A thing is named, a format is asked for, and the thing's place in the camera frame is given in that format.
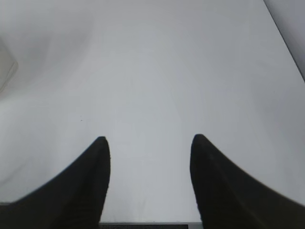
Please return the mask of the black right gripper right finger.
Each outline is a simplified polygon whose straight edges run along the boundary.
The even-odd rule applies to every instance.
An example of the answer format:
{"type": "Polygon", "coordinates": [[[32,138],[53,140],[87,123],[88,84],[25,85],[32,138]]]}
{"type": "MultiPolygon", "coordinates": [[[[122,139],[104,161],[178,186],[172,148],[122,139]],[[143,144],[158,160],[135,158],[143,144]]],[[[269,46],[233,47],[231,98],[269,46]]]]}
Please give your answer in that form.
{"type": "Polygon", "coordinates": [[[305,208],[259,182],[204,135],[191,145],[190,174],[205,229],[303,229],[305,208]]]}

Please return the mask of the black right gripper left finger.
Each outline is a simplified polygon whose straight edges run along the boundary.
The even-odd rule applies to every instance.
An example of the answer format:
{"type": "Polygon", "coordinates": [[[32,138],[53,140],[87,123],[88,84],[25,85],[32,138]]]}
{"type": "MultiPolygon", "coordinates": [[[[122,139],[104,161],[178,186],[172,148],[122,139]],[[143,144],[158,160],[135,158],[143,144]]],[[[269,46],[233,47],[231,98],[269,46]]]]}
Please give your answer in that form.
{"type": "Polygon", "coordinates": [[[97,229],[110,181],[110,149],[98,137],[71,165],[27,196],[0,207],[2,229],[97,229]]]}

